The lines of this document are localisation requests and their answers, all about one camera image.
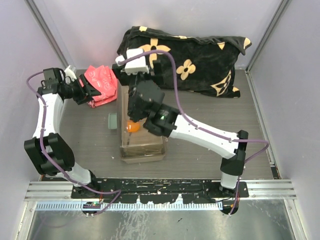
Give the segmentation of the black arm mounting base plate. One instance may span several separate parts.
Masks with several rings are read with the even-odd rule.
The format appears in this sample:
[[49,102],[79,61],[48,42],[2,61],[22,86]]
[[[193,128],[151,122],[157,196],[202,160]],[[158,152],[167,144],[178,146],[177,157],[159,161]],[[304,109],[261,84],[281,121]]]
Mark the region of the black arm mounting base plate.
[[124,204],[172,204],[178,197],[183,204],[217,203],[236,196],[235,190],[212,179],[98,178],[97,185],[101,192],[121,190],[115,202]]

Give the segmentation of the beige plastic tool box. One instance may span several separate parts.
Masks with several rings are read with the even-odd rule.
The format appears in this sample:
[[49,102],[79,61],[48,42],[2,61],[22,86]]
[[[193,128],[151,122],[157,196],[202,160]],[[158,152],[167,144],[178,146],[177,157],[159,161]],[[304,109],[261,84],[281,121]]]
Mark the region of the beige plastic tool box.
[[129,87],[117,85],[117,99],[115,113],[108,115],[108,128],[117,132],[117,148],[120,159],[127,164],[157,162],[166,155],[166,141],[164,137],[149,133],[144,127],[145,119],[140,120],[138,132],[127,132]]

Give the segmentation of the orange tape measure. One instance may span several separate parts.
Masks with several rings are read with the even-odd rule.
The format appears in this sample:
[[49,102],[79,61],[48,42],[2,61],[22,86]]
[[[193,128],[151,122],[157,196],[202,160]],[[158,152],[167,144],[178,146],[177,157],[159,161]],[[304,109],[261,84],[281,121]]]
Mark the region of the orange tape measure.
[[141,128],[141,123],[139,121],[138,122],[134,122],[131,120],[127,121],[126,130],[128,133],[136,133],[140,130],[140,128]]

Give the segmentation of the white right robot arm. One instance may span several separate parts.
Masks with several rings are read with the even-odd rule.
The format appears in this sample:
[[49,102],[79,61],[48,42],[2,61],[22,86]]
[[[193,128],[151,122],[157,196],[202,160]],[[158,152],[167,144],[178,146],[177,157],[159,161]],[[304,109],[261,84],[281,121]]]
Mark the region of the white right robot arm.
[[221,156],[219,191],[231,197],[245,167],[248,132],[229,132],[209,126],[186,115],[180,108],[163,103],[161,65],[151,70],[145,57],[134,60],[119,56],[112,66],[122,86],[128,86],[127,115],[155,136],[180,139],[207,148]]

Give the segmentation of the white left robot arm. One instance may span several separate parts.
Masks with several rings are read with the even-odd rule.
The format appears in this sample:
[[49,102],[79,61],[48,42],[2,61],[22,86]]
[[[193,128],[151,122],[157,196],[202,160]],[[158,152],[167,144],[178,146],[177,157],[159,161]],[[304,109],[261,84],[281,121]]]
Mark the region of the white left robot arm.
[[60,134],[67,100],[81,105],[101,94],[75,71],[69,65],[66,69],[52,67],[40,72],[44,76],[40,87],[30,88],[39,104],[37,125],[32,138],[24,142],[24,150],[40,175],[64,178],[73,183],[79,194],[95,198],[100,193],[95,175],[76,163],[72,149]]

